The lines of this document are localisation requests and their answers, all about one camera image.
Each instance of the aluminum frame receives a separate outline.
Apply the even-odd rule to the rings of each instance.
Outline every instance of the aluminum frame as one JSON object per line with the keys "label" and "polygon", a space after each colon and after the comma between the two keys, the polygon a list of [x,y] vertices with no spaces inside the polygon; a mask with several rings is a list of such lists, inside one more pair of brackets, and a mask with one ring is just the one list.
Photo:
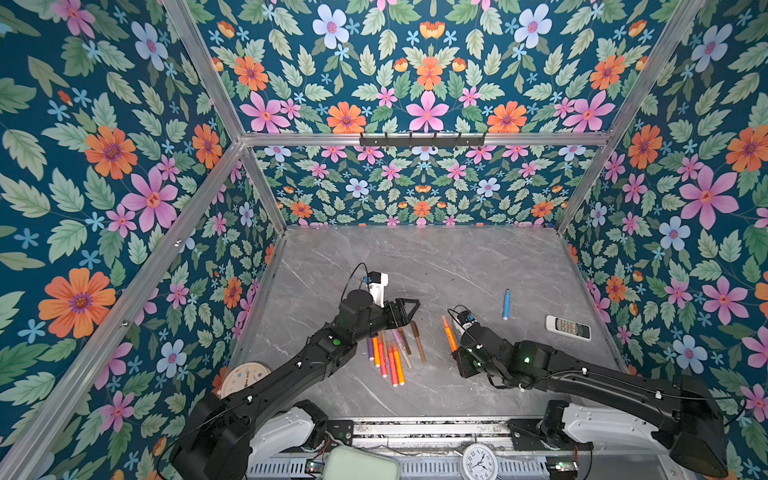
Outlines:
{"label": "aluminum frame", "polygon": [[592,158],[589,168],[584,172],[571,198],[568,199],[568,206],[565,208],[565,212],[560,217],[560,220],[558,220],[556,226],[558,233],[563,237],[568,225],[571,224],[576,212],[587,198],[594,182],[600,177],[606,162],[611,158],[611,155],[619,145],[624,132],[630,127],[643,101],[645,101],[650,90],[656,84],[664,66],[667,65],[677,46],[683,40],[683,36],[685,36],[688,28],[696,18],[697,13],[706,3],[706,0],[680,0],[677,7],[675,7],[672,18],[664,26],[664,30],[659,35],[654,49],[648,55],[648,63],[646,63],[643,71],[637,76],[637,81],[632,90],[627,98],[624,99],[619,112],[614,117],[613,122],[611,122],[611,127],[608,129],[608,143],[600,148]]}
{"label": "aluminum frame", "polygon": [[3,480],[29,480],[51,450],[83,397],[91,391],[98,373],[112,355],[131,326],[136,315],[178,254],[179,245],[194,229],[219,192],[219,187],[236,162],[243,147],[234,144],[224,152],[200,188],[174,224],[163,235],[160,244],[144,262],[109,314],[85,343],[64,376],[56,383],[36,417],[0,462]]}

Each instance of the marble surface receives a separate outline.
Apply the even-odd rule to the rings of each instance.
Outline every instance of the marble surface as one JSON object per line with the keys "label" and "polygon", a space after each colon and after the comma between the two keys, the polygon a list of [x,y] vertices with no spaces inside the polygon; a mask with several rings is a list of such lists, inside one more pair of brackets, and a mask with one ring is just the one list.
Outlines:
{"label": "marble surface", "polygon": [[[389,274],[385,298],[421,300],[419,325],[427,363],[406,327],[413,368],[406,384],[393,388],[368,360],[360,343],[355,358],[296,400],[310,399],[329,416],[541,415],[557,394],[496,390],[485,376],[463,379],[442,327],[445,309],[461,303],[496,333],[514,343],[531,339],[585,361],[617,369],[610,338],[597,322],[563,243],[549,228],[321,228],[286,234],[260,323],[245,339],[246,361],[276,368],[295,355],[325,322],[352,268],[361,261]],[[505,290],[510,320],[502,320]],[[550,333],[545,316],[589,325],[589,343]]]}

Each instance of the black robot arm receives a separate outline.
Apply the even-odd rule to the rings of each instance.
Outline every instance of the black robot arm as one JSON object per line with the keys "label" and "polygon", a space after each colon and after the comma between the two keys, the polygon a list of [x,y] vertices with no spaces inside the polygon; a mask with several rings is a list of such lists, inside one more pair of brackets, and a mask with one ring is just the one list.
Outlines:
{"label": "black robot arm", "polygon": [[[406,306],[412,304],[410,311]],[[256,432],[295,396],[331,376],[357,350],[357,343],[384,329],[408,325],[418,300],[398,298],[379,307],[365,290],[353,290],[332,323],[307,339],[291,360],[259,382],[219,399],[213,393],[195,405],[171,463],[184,480],[241,480]]]}
{"label": "black robot arm", "polygon": [[512,344],[476,321],[464,327],[454,352],[463,377],[483,372],[489,381],[499,377],[500,385],[492,381],[497,388],[551,390],[613,407],[658,427],[652,436],[683,467],[714,478],[728,475],[723,415],[701,380],[645,379],[581,361],[542,343]]}

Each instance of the marker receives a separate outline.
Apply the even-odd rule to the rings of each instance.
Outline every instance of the marker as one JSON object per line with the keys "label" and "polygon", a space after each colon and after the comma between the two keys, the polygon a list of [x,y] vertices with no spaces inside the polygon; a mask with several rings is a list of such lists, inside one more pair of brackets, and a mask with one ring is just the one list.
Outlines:
{"label": "marker", "polygon": [[422,347],[422,339],[419,336],[419,328],[414,320],[411,320],[411,330],[413,330],[413,337],[416,339],[416,346],[419,348],[419,354],[422,356],[422,363],[427,363],[427,357],[424,356],[424,347]]}
{"label": "marker", "polygon": [[507,294],[504,295],[504,316],[503,320],[509,320],[509,288],[507,288]]}
{"label": "marker", "polygon": [[451,344],[451,351],[455,352],[458,350],[458,347],[456,346],[456,339],[453,338],[453,330],[451,330],[451,324],[448,323],[448,319],[445,318],[445,315],[442,316],[442,326],[445,329],[445,335],[448,337],[448,343]]}
{"label": "marker", "polygon": [[379,358],[379,335],[373,337],[373,364],[381,366],[381,359]]}
{"label": "marker", "polygon": [[395,366],[397,367],[397,378],[400,380],[400,385],[406,384],[406,378],[402,374],[402,363],[400,362],[400,352],[397,351],[397,348],[393,350],[393,353],[395,354]]}

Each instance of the blue marker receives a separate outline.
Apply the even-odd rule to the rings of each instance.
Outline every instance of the blue marker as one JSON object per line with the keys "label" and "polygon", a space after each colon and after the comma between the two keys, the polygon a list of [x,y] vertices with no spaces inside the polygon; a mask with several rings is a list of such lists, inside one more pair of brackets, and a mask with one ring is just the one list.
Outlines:
{"label": "blue marker", "polygon": [[502,319],[509,320],[509,289],[507,289],[507,294],[504,296],[504,316]]}

